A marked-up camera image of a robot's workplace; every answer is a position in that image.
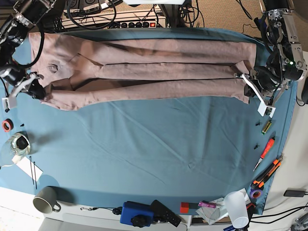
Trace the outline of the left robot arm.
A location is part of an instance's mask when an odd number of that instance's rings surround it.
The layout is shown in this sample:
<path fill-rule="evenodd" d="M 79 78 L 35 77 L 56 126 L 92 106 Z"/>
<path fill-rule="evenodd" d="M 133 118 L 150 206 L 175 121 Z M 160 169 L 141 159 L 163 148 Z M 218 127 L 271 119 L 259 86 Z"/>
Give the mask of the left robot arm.
<path fill-rule="evenodd" d="M 268 48 L 265 66 L 257 66 L 254 43 L 131 39 L 96 42 L 64 34 L 46 34 L 33 71 L 42 102 L 61 110 L 122 100 L 224 96 L 247 103 L 253 87 L 264 95 L 307 69 L 285 1 L 265 1 L 260 30 Z"/>

